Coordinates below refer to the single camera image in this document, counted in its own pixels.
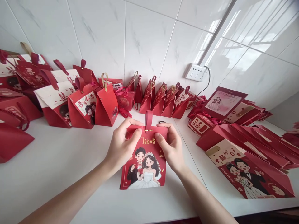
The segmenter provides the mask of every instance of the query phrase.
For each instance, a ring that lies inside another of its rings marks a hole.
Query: cartoon bride
[[[217,96],[216,99],[213,99],[212,103],[208,105],[208,107],[210,107],[212,110],[218,111],[220,110],[220,106],[219,106],[220,102],[221,99],[219,96]]]
[[[253,184],[250,180],[248,180],[245,177],[240,176],[240,171],[238,170],[238,168],[235,165],[228,163],[228,164],[226,164],[226,167],[230,171],[230,173],[237,176],[235,178],[235,181],[242,184],[242,186],[244,187],[244,190],[245,190],[245,194],[248,199],[259,198],[260,196],[267,196],[264,192],[253,187]]]
[[[128,189],[139,189],[139,188],[150,188],[150,187],[159,187],[161,184],[158,180],[161,178],[161,169],[160,165],[154,156],[153,153],[148,152],[145,154],[145,158],[142,162],[142,174],[137,173],[137,178],[139,181],[136,181]]]

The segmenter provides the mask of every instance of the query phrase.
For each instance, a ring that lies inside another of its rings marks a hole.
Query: groom's hair
[[[238,162],[242,162],[242,163],[244,163],[246,166],[248,166],[248,164],[247,164],[245,161],[243,161],[242,159],[239,159],[239,158],[236,158],[236,159],[234,160],[234,162],[235,162],[236,165],[237,165]]]
[[[145,149],[144,149],[144,148],[138,148],[138,149],[136,150],[136,152],[135,152],[135,156],[136,156],[138,153],[140,153],[140,152],[142,152],[142,153],[145,155]]]

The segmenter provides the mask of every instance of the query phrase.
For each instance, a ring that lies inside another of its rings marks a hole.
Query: cartoon groom
[[[261,182],[265,183],[265,179],[259,174],[258,171],[255,170],[254,173],[250,173],[250,166],[243,161],[242,159],[236,158],[234,160],[237,167],[242,170],[240,172],[240,176],[247,178],[253,184],[253,187],[259,189],[260,191],[264,192],[266,195],[270,195],[269,192],[262,186]]]
[[[129,167],[129,171],[128,171],[128,175],[127,175],[127,179],[131,181],[130,185],[132,185],[133,183],[135,183],[138,178],[137,175],[139,175],[139,177],[142,174],[142,161],[145,157],[145,149],[144,148],[138,148],[135,152],[135,158],[137,159],[135,164],[132,164]]]

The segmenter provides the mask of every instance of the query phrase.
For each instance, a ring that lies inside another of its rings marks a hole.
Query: black suit
[[[131,168],[132,168],[133,165],[135,165],[135,164],[132,164],[129,167],[129,171],[128,171],[128,175],[127,175],[127,179],[131,181],[130,186],[138,180],[138,178],[137,178],[138,169],[134,168],[133,172],[131,172]]]
[[[240,176],[246,177],[252,184],[253,187],[259,189],[260,191],[264,192],[266,195],[270,195],[269,192],[262,186],[261,182],[265,183],[265,179],[262,176],[250,173],[251,179],[244,173],[240,172]]]

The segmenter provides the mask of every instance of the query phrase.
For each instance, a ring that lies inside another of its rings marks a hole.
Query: forearm
[[[81,207],[112,176],[109,166],[102,162],[92,171],[35,210],[20,223],[70,223]]]
[[[192,200],[202,223],[237,223],[188,167],[184,167],[176,173]]]

